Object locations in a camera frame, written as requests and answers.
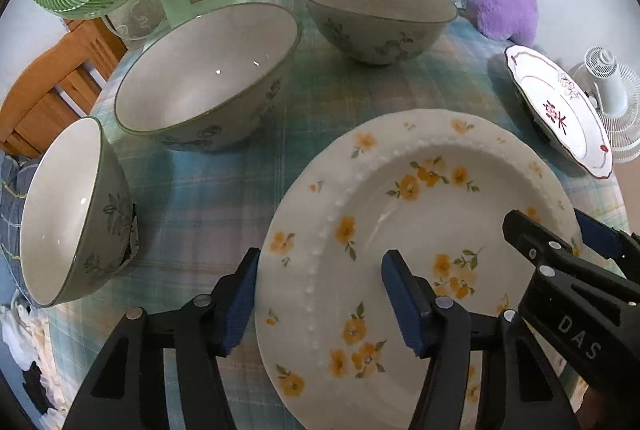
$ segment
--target white bowl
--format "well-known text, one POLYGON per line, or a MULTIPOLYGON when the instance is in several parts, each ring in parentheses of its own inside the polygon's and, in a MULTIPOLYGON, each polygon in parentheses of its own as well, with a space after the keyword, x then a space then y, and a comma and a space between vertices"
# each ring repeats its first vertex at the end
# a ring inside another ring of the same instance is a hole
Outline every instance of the white bowl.
POLYGON ((132 204, 122 167, 95 118, 67 127, 27 193, 20 262, 29 293, 49 307, 101 288, 129 263, 132 204))
POLYGON ((116 94, 116 121, 176 150, 240 141, 281 100, 301 36, 295 17, 275 4, 196 17, 133 64, 116 94))
POLYGON ((450 0, 305 0, 322 35, 361 62, 387 65, 429 49, 455 19, 450 0))

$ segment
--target dark blue plaid fabric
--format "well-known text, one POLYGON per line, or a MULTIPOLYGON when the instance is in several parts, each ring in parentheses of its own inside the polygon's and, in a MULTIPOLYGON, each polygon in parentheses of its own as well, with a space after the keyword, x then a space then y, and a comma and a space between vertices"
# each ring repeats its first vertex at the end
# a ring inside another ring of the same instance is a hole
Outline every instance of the dark blue plaid fabric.
POLYGON ((22 276, 20 266, 20 222, 27 190, 42 157, 15 159, 0 150, 2 193, 0 194, 0 248, 14 277, 16 287, 33 305, 37 305, 22 276))

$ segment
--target scalloped plate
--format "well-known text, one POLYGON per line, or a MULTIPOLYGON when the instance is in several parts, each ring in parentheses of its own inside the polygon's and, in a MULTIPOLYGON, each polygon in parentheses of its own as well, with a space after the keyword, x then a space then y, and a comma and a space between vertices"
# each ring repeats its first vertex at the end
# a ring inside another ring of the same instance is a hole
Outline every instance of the scalloped plate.
POLYGON ((607 132, 582 89, 539 52, 514 45, 504 52, 518 90, 560 152, 597 179, 607 179, 613 156, 607 132))
MULTIPOLYGON (((293 415, 312 430, 407 428, 428 360, 404 345, 382 256, 400 250, 439 294, 496 315, 518 305, 534 270, 502 237, 513 209, 580 248, 553 172, 475 116, 389 114, 318 155, 280 203, 258 264, 260 353, 293 415)), ((560 370, 562 358, 543 348, 560 370)), ((474 352, 463 429, 475 425, 481 369, 474 352)))

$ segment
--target table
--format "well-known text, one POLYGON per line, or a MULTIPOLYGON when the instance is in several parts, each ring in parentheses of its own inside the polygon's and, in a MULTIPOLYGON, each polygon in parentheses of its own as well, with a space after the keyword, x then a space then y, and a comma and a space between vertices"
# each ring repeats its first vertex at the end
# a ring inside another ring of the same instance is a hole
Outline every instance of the table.
MULTIPOLYGON (((597 181, 536 137, 504 63, 508 43, 490 41, 458 18, 430 52, 399 65, 368 67, 322 38, 302 0, 262 1, 291 9, 304 35, 285 103, 245 142, 224 152, 187 153, 124 134, 115 123, 113 101, 139 52, 121 61, 94 107, 138 204, 141 253, 98 292, 49 310, 69 401, 128 308, 171 310, 209 292, 247 248, 261 247, 279 201, 305 166, 335 138, 388 112, 448 108, 487 118, 538 152, 576 208, 628 231, 615 176, 597 181)), ((167 352, 165 361, 172 428, 183 428, 175 355, 167 352)), ((262 367, 253 321, 242 344, 218 363, 239 429, 302 428, 262 367)))

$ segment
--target chair backrest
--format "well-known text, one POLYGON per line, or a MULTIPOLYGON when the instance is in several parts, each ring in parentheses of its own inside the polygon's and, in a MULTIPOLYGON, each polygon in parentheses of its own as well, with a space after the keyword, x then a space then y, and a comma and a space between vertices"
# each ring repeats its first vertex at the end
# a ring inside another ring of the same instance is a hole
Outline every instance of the chair backrest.
POLYGON ((101 19, 67 25, 70 32, 22 72, 0 108, 0 148, 11 155, 37 157, 79 119, 56 85, 88 114, 100 87, 82 64, 89 61, 108 80, 127 51, 101 19))

